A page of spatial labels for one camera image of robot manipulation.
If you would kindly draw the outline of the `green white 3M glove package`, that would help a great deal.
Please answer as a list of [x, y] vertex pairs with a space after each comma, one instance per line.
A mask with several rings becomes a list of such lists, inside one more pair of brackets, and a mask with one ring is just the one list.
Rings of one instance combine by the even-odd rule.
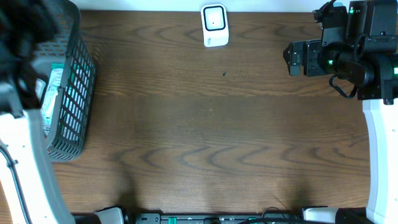
[[58, 95], [58, 88], [61, 84], [63, 68], [63, 63], [51, 64], [49, 84], [44, 96], [43, 105], [40, 110], [43, 119], [43, 129], [46, 136], [50, 132], [55, 100]]

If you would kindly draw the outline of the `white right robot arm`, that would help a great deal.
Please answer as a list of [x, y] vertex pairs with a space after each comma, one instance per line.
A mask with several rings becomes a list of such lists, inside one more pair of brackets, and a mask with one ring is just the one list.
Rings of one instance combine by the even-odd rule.
[[364, 208], [307, 207], [305, 223], [397, 222], [397, 1], [328, 1], [314, 10], [322, 36], [291, 42], [283, 58], [291, 76], [329, 75], [353, 85], [369, 136], [370, 188]]

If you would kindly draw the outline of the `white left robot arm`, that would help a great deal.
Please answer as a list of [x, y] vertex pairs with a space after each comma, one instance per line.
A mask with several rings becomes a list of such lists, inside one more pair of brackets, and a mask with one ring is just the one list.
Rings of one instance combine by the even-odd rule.
[[34, 52], [58, 32], [43, 1], [1, 1], [1, 186], [13, 223], [74, 223], [45, 148]]

